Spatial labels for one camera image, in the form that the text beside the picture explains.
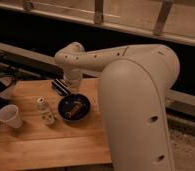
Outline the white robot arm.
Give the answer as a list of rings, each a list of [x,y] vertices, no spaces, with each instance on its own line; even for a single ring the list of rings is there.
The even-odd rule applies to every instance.
[[[161,44],[127,45],[86,52],[73,42],[55,54],[68,84],[79,71],[101,74],[98,104],[114,171],[175,171],[165,110],[178,78],[175,52]]]

